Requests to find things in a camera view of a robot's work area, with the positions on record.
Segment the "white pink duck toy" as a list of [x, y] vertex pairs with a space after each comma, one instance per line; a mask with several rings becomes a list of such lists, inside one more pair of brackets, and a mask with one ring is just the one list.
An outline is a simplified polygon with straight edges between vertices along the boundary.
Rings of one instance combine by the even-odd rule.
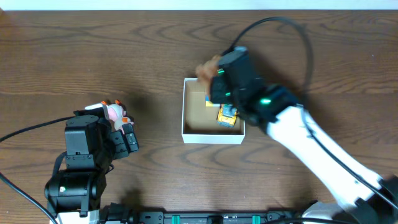
[[115, 100], [115, 103], [113, 104], [108, 104], [107, 102], [102, 101], [101, 104], [105, 105], [108, 111], [108, 116], [114, 123], [115, 130], [121, 130], [124, 133], [123, 125], [134, 124], [133, 120], [127, 116], [127, 111], [119, 100]]

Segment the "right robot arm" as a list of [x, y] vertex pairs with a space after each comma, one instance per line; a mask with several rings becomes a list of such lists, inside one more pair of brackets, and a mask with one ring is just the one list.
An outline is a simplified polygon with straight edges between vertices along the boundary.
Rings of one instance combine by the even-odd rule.
[[324, 184], [335, 203], [310, 206], [286, 223], [397, 223], [397, 177], [383, 179], [351, 157], [314, 121], [297, 97], [266, 85], [244, 47], [217, 61], [211, 101], [232, 104], [245, 122], [292, 152]]

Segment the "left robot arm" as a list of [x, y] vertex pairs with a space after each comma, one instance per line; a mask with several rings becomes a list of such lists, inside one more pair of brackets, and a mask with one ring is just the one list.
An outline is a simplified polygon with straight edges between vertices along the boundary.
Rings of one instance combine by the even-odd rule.
[[53, 217], [77, 212], [77, 217], [86, 218], [100, 209], [112, 162], [139, 150], [132, 123], [127, 118], [121, 121], [121, 128], [113, 131], [104, 117], [83, 115], [67, 120], [67, 151], [57, 158], [44, 189]]

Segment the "brown plush toy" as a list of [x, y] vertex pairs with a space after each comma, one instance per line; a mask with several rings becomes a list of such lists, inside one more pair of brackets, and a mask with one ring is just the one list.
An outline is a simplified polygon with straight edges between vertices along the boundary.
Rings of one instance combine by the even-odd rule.
[[209, 61], [197, 66], [195, 70], [195, 75], [198, 78], [197, 81], [205, 88], [207, 95], [210, 95], [213, 77], [218, 74], [218, 61], [220, 58], [220, 55], [215, 55]]

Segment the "colourful puzzle cube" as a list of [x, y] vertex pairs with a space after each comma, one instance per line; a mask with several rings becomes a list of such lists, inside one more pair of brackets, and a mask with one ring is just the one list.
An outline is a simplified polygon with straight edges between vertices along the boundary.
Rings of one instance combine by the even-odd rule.
[[206, 107], [220, 107], [220, 104], [212, 103], [210, 101], [210, 97], [208, 95], [205, 95], [205, 106]]

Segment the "yellow grey toy truck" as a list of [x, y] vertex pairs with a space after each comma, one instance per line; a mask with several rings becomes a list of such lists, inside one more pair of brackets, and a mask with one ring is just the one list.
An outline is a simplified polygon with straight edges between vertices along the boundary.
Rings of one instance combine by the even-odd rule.
[[233, 128], [236, 124], [237, 119], [237, 109], [232, 104], [223, 104], [220, 106], [218, 115], [217, 115], [217, 123], [226, 126], [229, 128]]

